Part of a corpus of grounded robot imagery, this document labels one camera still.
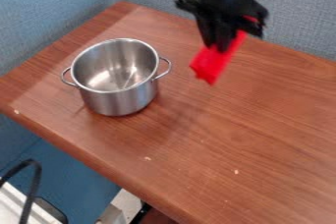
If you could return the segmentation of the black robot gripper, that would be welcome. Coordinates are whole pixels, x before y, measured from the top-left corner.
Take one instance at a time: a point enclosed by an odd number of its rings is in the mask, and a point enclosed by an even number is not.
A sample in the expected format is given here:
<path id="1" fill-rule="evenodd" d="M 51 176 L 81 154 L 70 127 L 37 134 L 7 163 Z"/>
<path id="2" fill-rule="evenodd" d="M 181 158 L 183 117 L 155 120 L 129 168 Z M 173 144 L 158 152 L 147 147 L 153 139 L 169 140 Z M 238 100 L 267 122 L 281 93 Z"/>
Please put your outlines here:
<path id="1" fill-rule="evenodd" d="M 205 44 L 213 47 L 217 42 L 219 52 L 227 50 L 239 30 L 263 36 L 270 12 L 257 0 L 177 0 L 175 3 L 195 16 Z"/>

